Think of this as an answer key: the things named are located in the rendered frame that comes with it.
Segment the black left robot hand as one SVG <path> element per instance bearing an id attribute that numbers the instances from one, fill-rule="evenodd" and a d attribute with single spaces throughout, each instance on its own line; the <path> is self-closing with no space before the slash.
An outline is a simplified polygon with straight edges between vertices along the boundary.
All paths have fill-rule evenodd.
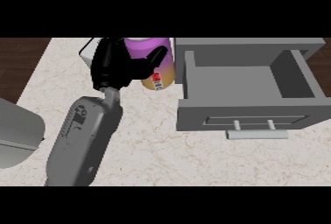
<path id="1" fill-rule="evenodd" d="M 125 38 L 103 38 L 91 65 L 94 88 L 122 89 L 134 80 L 146 80 L 162 65 L 169 49 L 159 46 L 147 57 L 134 59 Z"/>

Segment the purple and orange can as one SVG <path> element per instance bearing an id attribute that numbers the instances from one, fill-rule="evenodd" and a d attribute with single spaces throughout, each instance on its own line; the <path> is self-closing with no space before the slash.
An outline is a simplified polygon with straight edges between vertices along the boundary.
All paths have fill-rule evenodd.
<path id="1" fill-rule="evenodd" d="M 177 78 L 172 56 L 172 42 L 169 38 L 125 38 L 129 54 L 134 59 L 144 58 L 159 46 L 166 46 L 169 51 L 160 66 L 154 69 L 151 77 L 141 81 L 143 86 L 151 90 L 163 90 Z"/>

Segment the grey open drawer box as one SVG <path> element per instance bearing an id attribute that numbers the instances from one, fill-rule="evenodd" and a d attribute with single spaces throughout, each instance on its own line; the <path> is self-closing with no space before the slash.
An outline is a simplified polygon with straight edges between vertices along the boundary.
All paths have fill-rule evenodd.
<path id="1" fill-rule="evenodd" d="M 185 53 L 188 98 L 205 101 L 279 101 L 326 98 L 299 50 L 203 57 Z"/>

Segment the white box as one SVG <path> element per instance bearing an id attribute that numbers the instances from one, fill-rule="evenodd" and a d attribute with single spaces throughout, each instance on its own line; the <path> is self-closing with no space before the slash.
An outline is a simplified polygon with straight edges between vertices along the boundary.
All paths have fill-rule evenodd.
<path id="1" fill-rule="evenodd" d="M 101 38 L 92 38 L 89 40 L 89 42 L 86 43 L 86 45 L 83 46 L 82 50 L 79 51 L 79 56 L 83 59 L 88 66 L 92 65 L 95 51 L 97 51 L 98 46 L 100 46 L 100 41 L 101 41 Z"/>

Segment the grey cabinet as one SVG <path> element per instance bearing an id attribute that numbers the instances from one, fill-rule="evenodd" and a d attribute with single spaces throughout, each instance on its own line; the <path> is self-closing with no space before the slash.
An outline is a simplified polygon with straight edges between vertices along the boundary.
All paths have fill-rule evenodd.
<path id="1" fill-rule="evenodd" d="M 184 83 L 188 51 L 197 53 L 200 67 L 271 66 L 283 51 L 298 50 L 308 60 L 326 43 L 323 38 L 177 38 L 177 83 Z"/>

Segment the pale grey rounded appliance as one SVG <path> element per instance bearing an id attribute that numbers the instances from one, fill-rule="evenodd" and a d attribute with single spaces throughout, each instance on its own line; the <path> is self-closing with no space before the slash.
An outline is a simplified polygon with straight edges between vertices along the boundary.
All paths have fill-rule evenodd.
<path id="1" fill-rule="evenodd" d="M 45 133 L 42 116 L 0 98 L 0 169 L 27 160 L 39 149 Z"/>

